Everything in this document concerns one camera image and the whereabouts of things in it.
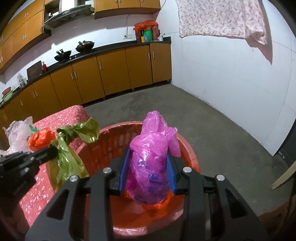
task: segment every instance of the floral curtain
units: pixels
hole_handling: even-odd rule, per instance
[[[259,0],[176,0],[180,37],[189,35],[254,38],[267,44]]]

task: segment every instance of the concrete floor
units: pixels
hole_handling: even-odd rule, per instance
[[[142,121],[149,111],[158,110],[192,146],[202,174],[224,174],[257,215],[278,208],[290,196],[291,181],[276,190],[270,188],[287,170],[280,157],[271,157],[241,127],[171,84],[127,93],[85,110],[100,128],[123,121]],[[165,237],[174,225],[179,223],[159,235]]]

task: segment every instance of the black range hood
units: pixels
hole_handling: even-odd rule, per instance
[[[57,28],[65,23],[71,22],[78,18],[86,17],[92,13],[94,13],[94,8],[91,6],[91,4],[80,5],[53,16],[44,23],[43,27],[47,29]]]

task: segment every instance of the blue gripper pad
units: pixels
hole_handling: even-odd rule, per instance
[[[166,171],[167,171],[169,187],[172,190],[173,194],[176,194],[176,192],[177,192],[176,178],[175,178],[174,169],[173,169],[172,163],[170,161],[169,155],[167,155],[167,168],[166,168]]]
[[[124,163],[123,163],[121,173],[119,176],[119,192],[120,192],[120,194],[122,194],[122,192],[124,191],[124,189],[126,187],[126,179],[128,177],[128,161],[130,159],[130,156],[131,156],[131,148],[129,147],[126,152],[126,156],[124,158]]]

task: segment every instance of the green bowl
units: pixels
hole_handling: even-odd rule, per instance
[[[5,96],[3,96],[2,99],[6,102],[6,101],[8,101],[10,99],[12,94],[13,94],[13,91],[10,91]]]

